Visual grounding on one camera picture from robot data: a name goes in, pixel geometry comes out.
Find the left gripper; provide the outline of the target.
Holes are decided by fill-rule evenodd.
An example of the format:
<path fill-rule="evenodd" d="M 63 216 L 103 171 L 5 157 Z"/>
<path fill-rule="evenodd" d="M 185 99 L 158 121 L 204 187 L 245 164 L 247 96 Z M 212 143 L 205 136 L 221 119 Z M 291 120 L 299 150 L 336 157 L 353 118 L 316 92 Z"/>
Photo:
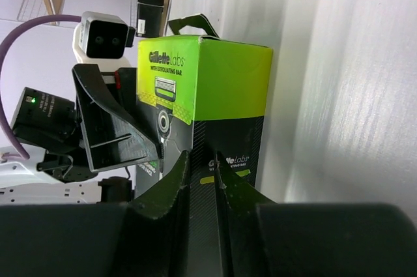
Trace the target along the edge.
<path fill-rule="evenodd" d="M 11 127 L 20 143 L 45 150 L 36 171 L 81 182 L 158 160 L 156 136 L 136 109 L 136 73 L 134 67 L 102 72 L 96 64 L 77 64 L 74 101 L 24 88 Z"/>

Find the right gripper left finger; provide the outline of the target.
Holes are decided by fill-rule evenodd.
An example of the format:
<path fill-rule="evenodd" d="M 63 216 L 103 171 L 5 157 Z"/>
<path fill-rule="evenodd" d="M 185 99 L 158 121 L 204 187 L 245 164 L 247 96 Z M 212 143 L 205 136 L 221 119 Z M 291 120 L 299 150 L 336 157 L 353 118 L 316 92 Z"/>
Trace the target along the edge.
<path fill-rule="evenodd" d="M 1 207 L 2 276 L 184 276 L 190 154 L 129 203 Z"/>

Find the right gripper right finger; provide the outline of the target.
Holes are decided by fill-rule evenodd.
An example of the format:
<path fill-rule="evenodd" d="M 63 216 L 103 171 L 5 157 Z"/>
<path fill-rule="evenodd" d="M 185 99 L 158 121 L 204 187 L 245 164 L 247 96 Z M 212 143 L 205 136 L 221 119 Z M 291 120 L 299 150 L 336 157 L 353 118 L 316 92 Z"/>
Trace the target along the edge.
<path fill-rule="evenodd" d="M 224 276 L 416 275 L 416 227 L 398 207 L 275 203 L 214 162 Z"/>

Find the black green razor box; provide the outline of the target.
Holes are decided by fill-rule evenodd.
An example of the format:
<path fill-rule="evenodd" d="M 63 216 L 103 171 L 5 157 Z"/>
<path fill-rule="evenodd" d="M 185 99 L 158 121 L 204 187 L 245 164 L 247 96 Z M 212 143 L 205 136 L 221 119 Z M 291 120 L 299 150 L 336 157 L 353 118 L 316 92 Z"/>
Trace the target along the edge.
<path fill-rule="evenodd" d="M 136 168 L 142 194 L 190 152 L 188 260 L 185 276 L 220 276 L 214 153 L 255 184 L 272 49 L 221 39 L 208 18 L 170 20 L 171 35 L 139 43 L 137 112 L 162 158 Z"/>
<path fill-rule="evenodd" d="M 159 37 L 164 0 L 137 0 L 137 36 Z"/>

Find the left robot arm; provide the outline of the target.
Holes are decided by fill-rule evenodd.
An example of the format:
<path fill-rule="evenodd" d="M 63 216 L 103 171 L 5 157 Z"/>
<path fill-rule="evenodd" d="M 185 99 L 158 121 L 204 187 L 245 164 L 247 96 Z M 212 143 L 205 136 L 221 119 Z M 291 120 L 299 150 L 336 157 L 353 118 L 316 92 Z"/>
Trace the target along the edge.
<path fill-rule="evenodd" d="M 12 132 L 29 148 L 23 159 L 1 149 L 1 203 L 58 204 L 130 201 L 130 175 L 99 179 L 160 157 L 156 140 L 135 113 L 136 70 L 72 69 L 76 99 L 26 87 Z"/>

